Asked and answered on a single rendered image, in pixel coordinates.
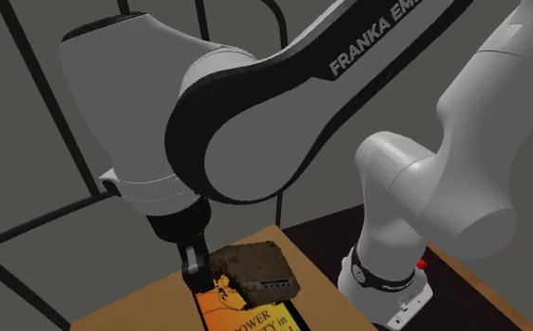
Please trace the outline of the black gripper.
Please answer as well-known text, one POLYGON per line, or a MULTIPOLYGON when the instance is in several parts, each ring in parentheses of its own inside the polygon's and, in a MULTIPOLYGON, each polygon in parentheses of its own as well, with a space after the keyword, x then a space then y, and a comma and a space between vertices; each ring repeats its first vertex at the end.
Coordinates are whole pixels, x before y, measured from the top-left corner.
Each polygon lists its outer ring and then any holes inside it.
POLYGON ((182 261, 181 275, 192 293, 212 289, 210 253, 204 235, 211 216, 211 205, 206 197, 200 197, 177 213, 147 215, 153 231, 160 239, 178 245, 182 261))

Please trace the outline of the light wooden table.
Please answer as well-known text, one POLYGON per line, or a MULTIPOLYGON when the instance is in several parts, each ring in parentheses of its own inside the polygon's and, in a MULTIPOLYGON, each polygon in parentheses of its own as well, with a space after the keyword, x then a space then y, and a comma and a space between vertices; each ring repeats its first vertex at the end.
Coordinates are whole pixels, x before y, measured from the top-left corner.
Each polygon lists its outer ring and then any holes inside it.
MULTIPOLYGON (((376 331, 358 309, 275 225, 241 239, 239 244, 272 240, 285 254, 301 291, 293 300, 313 331, 376 331)), ((522 331, 533 323, 459 261, 436 246, 428 247, 459 276, 495 305, 522 331)), ((202 331, 194 296, 175 272, 74 322, 70 331, 202 331)))

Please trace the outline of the brown rough block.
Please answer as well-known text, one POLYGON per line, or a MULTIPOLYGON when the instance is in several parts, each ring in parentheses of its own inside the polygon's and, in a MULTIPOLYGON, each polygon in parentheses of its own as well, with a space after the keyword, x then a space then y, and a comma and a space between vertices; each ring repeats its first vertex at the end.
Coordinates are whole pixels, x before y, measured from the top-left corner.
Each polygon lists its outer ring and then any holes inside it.
POLYGON ((245 308, 279 304, 295 298, 301 286, 281 248, 274 241, 227 245, 210 254, 212 277, 228 279, 228 286, 245 308))

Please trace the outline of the orange yellow book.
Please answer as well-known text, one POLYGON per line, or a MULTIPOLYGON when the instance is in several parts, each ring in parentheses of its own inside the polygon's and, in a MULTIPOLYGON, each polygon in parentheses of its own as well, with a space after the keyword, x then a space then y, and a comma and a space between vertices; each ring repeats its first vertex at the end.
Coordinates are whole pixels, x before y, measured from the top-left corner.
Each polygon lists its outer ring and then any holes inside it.
POLYGON ((291 300, 250 307, 229 277, 213 285, 194 295, 205 331, 312 331, 291 300))

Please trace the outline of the dark robot stand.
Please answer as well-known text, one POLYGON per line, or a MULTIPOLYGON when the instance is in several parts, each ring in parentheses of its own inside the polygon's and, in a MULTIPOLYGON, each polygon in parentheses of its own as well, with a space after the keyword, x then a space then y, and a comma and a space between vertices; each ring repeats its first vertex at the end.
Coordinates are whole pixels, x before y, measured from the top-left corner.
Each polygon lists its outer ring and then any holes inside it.
MULTIPOLYGON (((358 239, 364 207, 328 214, 304 223, 291 222, 277 211, 275 223, 313 264, 333 283, 341 260, 358 239)), ((433 291, 430 302, 402 331, 533 331, 533 323, 475 276, 428 247, 422 259, 433 291)))

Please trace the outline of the black metal frame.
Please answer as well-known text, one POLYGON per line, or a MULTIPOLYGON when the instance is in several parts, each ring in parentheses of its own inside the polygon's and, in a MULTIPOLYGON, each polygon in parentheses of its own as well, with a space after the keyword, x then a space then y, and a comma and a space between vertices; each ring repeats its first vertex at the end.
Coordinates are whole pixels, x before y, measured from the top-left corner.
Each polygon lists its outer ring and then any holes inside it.
POLYGON ((178 272, 180 258, 97 186, 12 0, 0 0, 0 15, 89 192, 0 232, 0 331, 71 331, 86 315, 178 272))

